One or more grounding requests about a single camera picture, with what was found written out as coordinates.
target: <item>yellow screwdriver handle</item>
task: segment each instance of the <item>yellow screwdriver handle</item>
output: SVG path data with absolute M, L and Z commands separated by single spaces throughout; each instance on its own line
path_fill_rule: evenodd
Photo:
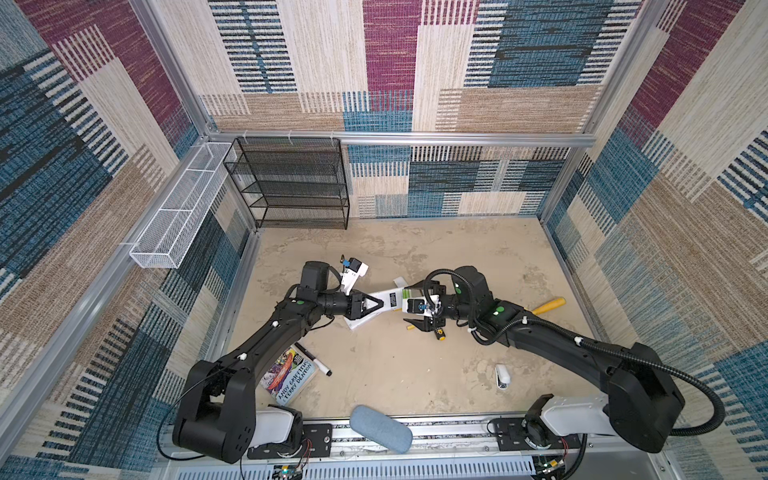
M 531 313 L 534 315 L 541 315 L 542 313 L 548 312 L 549 310 L 554 310 L 563 305 L 565 305 L 565 298 L 559 297 L 552 300 L 551 302 L 545 303 L 544 305 L 538 307 L 536 310 L 531 310 Z

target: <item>concrete floor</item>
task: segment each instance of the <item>concrete floor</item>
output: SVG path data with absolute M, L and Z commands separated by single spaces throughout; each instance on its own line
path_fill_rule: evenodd
M 370 266 L 355 285 L 364 292 L 393 288 L 392 279 L 398 276 L 413 284 L 438 268 L 474 265 L 496 298 L 535 308 L 565 297 L 565 306 L 543 317 L 591 336 L 536 219 L 352 219 L 346 231 L 263 232 L 230 349 L 266 322 L 288 287 L 299 281 L 305 261 L 325 261 L 340 270 L 342 254 Z M 437 280 L 450 282 L 447 276 Z M 388 415 L 501 412 L 527 410 L 545 393 L 597 392 L 581 377 L 532 353 L 498 343 L 481 346 L 454 322 L 448 324 L 446 340 L 439 342 L 432 333 L 407 330 L 402 317 L 402 312 L 383 313 L 354 332 L 338 317 L 333 325 L 309 333 L 302 344 L 333 375 L 318 374 L 289 406 L 308 418 L 349 416 L 357 405 Z M 496 363 L 511 373 L 505 391 L 495 387 Z M 257 387 L 260 407 L 270 400 Z

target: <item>patterned carpet wall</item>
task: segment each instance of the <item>patterned carpet wall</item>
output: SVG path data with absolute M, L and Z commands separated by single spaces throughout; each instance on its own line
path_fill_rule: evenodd
M 236 194 L 219 192 L 181 268 L 133 268 L 1 479 L 149 476 L 157 427 L 208 350 L 240 264 L 249 231 Z
M 641 1 L 154 5 L 221 131 L 575 133 Z M 352 217 L 535 214 L 563 160 L 547 148 L 350 146 L 345 154 Z
M 673 0 L 548 222 L 603 335 L 719 392 L 688 478 L 768 478 L 768 2 Z M 684 390 L 684 421 L 709 418 Z
M 349 145 L 342 155 L 349 162 L 350 216 L 535 215 L 568 151 Z
M 127 0 L 0 0 L 0 92 L 2 402 L 197 133 Z

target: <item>book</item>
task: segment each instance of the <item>book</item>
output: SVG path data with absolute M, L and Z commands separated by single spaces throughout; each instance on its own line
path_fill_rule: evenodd
M 272 394 L 277 405 L 287 405 L 309 383 L 317 366 L 291 346 L 266 371 L 259 385 Z

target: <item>white mesh basket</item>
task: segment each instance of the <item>white mesh basket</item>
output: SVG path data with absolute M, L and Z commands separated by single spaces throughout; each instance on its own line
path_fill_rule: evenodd
M 131 258 L 141 268 L 178 268 L 227 178 L 224 159 L 237 156 L 228 143 L 208 142 L 197 151 L 163 205 L 157 209 Z

